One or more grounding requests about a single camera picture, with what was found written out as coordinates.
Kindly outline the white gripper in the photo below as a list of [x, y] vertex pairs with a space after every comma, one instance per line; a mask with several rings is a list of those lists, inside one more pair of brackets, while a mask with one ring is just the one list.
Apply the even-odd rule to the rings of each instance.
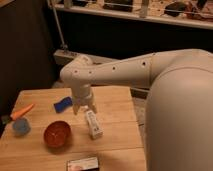
[[89, 109], [97, 113], [95, 102], [93, 101], [93, 92], [89, 84], [75, 85], [72, 87], [73, 112], [78, 114], [80, 106], [89, 106]]

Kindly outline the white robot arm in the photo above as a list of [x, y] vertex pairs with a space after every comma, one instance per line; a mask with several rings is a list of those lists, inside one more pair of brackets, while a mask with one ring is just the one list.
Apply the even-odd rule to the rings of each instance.
[[147, 88], [147, 171], [213, 171], [213, 53], [172, 50], [99, 65], [80, 55], [60, 77], [75, 110], [93, 105], [92, 85]]

